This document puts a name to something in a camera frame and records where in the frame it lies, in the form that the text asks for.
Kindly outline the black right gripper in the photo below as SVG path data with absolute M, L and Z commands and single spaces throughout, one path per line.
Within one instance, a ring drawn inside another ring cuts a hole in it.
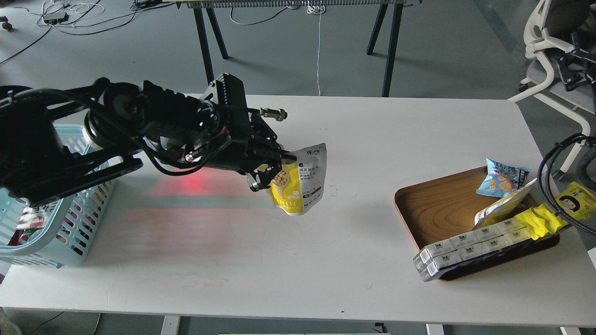
M 595 66 L 595 54 L 580 48 L 557 56 L 558 74 L 568 92 L 585 85 L 590 86 L 594 91 Z

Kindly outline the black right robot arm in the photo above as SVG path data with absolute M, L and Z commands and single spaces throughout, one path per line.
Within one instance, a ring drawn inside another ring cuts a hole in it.
M 566 69 L 565 59 L 569 57 L 575 57 L 576 59 L 580 59 L 583 63 L 592 63 L 594 66 L 585 66 L 585 70 L 583 72 L 577 72 L 579 76 L 583 75 L 583 78 L 587 80 L 587 83 L 590 84 L 592 91 L 595 90 L 595 55 L 583 51 L 580 47 L 573 47 L 570 51 L 566 52 L 564 56 L 562 56 L 562 63 L 564 70 Z M 581 181 L 581 186 L 586 189 L 592 189 L 595 192 L 595 180 L 590 178 L 588 175 L 587 169 L 589 165 L 595 161 L 595 136 L 590 135 L 590 123 L 583 118 L 580 114 L 576 112 L 576 109 L 569 109 L 566 106 L 558 103 L 557 101 L 552 100 L 551 98 L 545 96 L 544 94 L 537 93 L 535 95 L 539 101 L 547 104 L 553 109 L 556 109 L 558 112 L 562 113 L 564 116 L 572 119 L 573 121 L 579 123 L 582 127 L 582 131 L 576 134 L 569 136 L 568 138 L 562 140 L 561 142 L 555 143 L 553 149 L 551 149 L 541 161 L 538 167 L 538 188 L 539 191 L 550 208 L 554 211 L 555 214 L 559 215 L 562 219 L 568 222 L 573 227 L 584 231 L 586 233 L 592 234 L 595 236 L 595 229 L 588 227 L 587 225 L 581 223 L 579 220 L 572 217 L 571 214 L 566 212 L 560 204 L 558 204 L 557 200 L 553 195 L 553 191 L 551 188 L 551 180 L 560 181 L 565 178 L 565 173 L 562 171 L 564 167 L 570 166 L 573 162 L 574 158 L 568 157 L 566 161 L 563 163 L 561 169 L 557 170 L 555 173 L 551 173 L 553 169 L 553 165 L 561 152 L 566 150 L 568 147 L 572 147 L 570 151 L 570 155 L 580 153 L 580 150 L 585 147 L 588 148 L 585 155 L 581 157 L 581 159 L 577 162 L 577 178 Z

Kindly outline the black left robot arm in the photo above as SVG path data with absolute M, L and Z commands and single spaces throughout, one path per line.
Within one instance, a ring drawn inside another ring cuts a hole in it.
M 296 160 L 267 117 L 283 121 L 287 113 L 249 108 L 242 81 L 230 74 L 199 98 L 148 80 L 99 78 L 68 90 L 2 86 L 1 187 L 40 206 L 140 169 L 143 152 L 162 174 L 232 170 L 256 192 Z

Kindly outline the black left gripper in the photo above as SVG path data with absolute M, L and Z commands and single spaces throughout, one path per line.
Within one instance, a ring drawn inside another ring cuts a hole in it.
M 270 188 L 283 164 L 296 161 L 283 150 L 277 134 L 264 117 L 283 119 L 282 110 L 247 107 L 242 80 L 222 74 L 201 98 L 193 98 L 186 112 L 186 162 L 188 166 L 247 173 L 253 192 Z

